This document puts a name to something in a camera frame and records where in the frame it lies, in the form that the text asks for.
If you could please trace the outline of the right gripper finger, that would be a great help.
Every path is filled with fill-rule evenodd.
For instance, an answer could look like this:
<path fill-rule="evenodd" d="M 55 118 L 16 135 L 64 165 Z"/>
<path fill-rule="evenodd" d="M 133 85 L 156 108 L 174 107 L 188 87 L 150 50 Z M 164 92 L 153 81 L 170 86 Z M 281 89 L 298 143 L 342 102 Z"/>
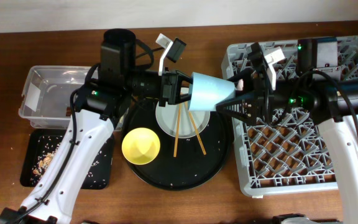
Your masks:
<path fill-rule="evenodd" d="M 255 123 L 255 94 L 250 92 L 224 100 L 216 105 L 216 111 L 244 123 Z"/>
<path fill-rule="evenodd" d="M 234 75 L 233 77 L 228 78 L 230 82 L 239 82 L 240 80 L 243 80 L 245 82 L 249 82 L 252 80 L 252 74 L 255 72 L 253 68 L 245 68 L 241 72 L 239 72 L 237 75 Z"/>

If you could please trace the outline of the blue cup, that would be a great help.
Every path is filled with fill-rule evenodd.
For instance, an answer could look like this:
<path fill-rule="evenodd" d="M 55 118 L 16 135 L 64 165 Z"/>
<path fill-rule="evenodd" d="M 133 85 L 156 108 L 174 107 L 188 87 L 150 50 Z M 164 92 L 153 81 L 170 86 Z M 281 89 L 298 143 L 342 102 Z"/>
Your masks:
<path fill-rule="evenodd" d="M 216 105 L 235 97 L 233 82 L 193 72 L 193 83 L 189 85 L 190 111 L 216 111 Z"/>

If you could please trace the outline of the grey plate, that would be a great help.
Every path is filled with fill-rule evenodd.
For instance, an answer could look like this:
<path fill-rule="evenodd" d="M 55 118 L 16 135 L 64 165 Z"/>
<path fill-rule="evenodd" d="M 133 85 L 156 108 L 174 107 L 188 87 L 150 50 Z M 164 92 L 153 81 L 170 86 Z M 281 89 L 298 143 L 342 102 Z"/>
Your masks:
<path fill-rule="evenodd" d="M 179 138 L 192 138 L 196 131 L 191 122 L 189 111 L 185 105 L 156 106 L 155 117 L 157 124 L 169 136 L 175 137 L 178 131 Z M 211 113 L 209 111 L 190 111 L 197 131 L 201 133 L 208 125 Z"/>

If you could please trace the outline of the yellow bowl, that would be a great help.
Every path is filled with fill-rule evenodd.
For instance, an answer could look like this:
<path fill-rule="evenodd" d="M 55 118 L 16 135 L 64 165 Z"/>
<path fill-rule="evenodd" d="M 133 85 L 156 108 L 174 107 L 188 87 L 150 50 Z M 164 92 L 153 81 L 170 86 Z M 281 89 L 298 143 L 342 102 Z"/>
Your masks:
<path fill-rule="evenodd" d="M 159 137 L 148 128 L 135 128 L 129 131 L 122 140 L 123 156 L 134 165 L 141 166 L 152 162 L 159 152 Z"/>

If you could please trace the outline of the food scraps pile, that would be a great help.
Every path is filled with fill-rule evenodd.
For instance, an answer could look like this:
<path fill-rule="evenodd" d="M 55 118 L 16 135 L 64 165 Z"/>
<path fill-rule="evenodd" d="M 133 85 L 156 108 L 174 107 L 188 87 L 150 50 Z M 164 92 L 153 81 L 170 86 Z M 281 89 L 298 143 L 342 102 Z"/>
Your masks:
<path fill-rule="evenodd" d="M 37 141 L 36 153 L 32 158 L 29 170 L 29 186 L 35 187 L 50 165 L 63 139 L 62 135 L 43 135 Z M 98 151 L 91 168 L 86 175 L 82 188 L 102 189 L 108 183 L 111 169 L 111 145 L 109 138 Z"/>

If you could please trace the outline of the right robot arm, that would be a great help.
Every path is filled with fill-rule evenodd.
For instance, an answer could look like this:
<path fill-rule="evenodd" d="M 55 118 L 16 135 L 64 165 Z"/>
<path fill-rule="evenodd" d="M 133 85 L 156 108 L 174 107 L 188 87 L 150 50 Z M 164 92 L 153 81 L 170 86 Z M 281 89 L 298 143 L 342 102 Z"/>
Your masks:
<path fill-rule="evenodd" d="M 250 68 L 231 77 L 243 86 L 216 105 L 219 113 L 255 125 L 258 118 L 280 126 L 273 111 L 292 108 L 309 112 L 333 162 L 345 223 L 358 223 L 358 80 L 342 80 L 337 39 L 301 39 L 294 80 L 277 80 L 274 65 L 285 58 L 281 47 L 266 49 L 256 42 L 247 59 Z"/>

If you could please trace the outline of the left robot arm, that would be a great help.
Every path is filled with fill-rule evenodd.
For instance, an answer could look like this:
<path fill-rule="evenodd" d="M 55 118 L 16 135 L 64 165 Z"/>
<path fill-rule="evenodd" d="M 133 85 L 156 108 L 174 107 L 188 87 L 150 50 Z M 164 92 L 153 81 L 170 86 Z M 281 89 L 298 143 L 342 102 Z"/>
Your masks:
<path fill-rule="evenodd" d="M 151 60 L 154 50 L 132 31 L 110 29 L 104 33 L 99 63 L 70 95 L 70 122 L 45 174 L 18 210 L 5 208 L 1 212 L 0 223 L 70 223 L 85 177 L 131 101 L 139 96 L 157 99 L 165 106 L 190 100 L 189 94 L 180 94 L 180 88 L 183 81 L 193 80 L 163 65 L 166 58 L 176 62 L 186 44 L 163 34 L 156 42 L 164 51 L 158 70 L 153 71 L 152 63 L 136 65 L 137 47 Z"/>

